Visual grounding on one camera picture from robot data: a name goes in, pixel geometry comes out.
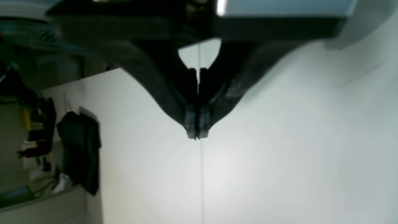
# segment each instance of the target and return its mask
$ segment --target white wall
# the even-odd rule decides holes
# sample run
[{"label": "white wall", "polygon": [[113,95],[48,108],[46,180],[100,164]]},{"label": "white wall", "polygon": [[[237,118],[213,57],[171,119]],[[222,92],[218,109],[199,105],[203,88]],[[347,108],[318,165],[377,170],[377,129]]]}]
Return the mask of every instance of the white wall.
[{"label": "white wall", "polygon": [[18,121],[16,104],[0,105],[0,191],[15,189],[27,184],[28,172],[22,170],[22,160],[17,151],[27,138],[27,130]]},{"label": "white wall", "polygon": [[67,192],[12,209],[0,210],[2,224],[84,224],[85,192],[75,187]]},{"label": "white wall", "polygon": [[[203,207],[199,142],[125,72],[45,95],[101,122],[105,224],[395,224],[397,22],[395,1],[363,0],[338,39],[275,66],[200,142]],[[181,54],[206,67],[216,49]]]},{"label": "white wall", "polygon": [[398,222],[398,13],[362,1],[203,140],[206,224]]},{"label": "white wall", "polygon": [[87,197],[89,223],[201,223],[199,144],[132,76],[116,69],[43,95],[54,99],[57,122],[64,96],[99,120],[100,191]]}]

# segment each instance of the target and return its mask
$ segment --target gray panel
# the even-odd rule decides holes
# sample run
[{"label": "gray panel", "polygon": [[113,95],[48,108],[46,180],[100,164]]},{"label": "gray panel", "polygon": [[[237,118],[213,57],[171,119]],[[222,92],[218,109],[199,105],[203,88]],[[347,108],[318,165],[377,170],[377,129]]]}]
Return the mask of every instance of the gray panel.
[{"label": "gray panel", "polygon": [[357,0],[218,0],[217,13],[225,17],[348,17],[356,4]]}]

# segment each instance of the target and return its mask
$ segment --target thin wire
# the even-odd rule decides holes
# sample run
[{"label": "thin wire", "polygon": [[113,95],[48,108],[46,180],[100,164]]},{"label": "thin wire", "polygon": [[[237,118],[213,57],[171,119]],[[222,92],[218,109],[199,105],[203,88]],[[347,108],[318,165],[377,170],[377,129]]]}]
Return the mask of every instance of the thin wire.
[{"label": "thin wire", "polygon": [[72,111],[72,107],[70,106],[70,102],[68,101],[69,112]]},{"label": "thin wire", "polygon": [[51,181],[49,183],[47,183],[44,187],[42,187],[40,190],[32,193],[32,195],[34,196],[35,194],[39,193],[39,196],[37,196],[36,198],[41,198],[41,196],[44,194],[44,192],[51,186],[51,184],[53,184],[55,181]]},{"label": "thin wire", "polygon": [[203,170],[203,139],[200,142],[200,172],[201,172],[201,196],[202,196],[202,224],[205,224],[205,178]]},{"label": "thin wire", "polygon": [[[199,83],[200,83],[200,69],[202,68],[202,61],[201,61],[201,43],[198,44],[198,65],[199,70],[197,71],[198,75],[198,94],[199,94]],[[205,185],[204,185],[204,171],[203,171],[203,139],[199,139],[200,144],[200,182],[201,182],[201,202],[202,202],[202,224],[205,224]]]},{"label": "thin wire", "polygon": [[65,113],[67,114],[68,110],[66,108],[66,92],[64,92],[64,110],[65,110]]}]

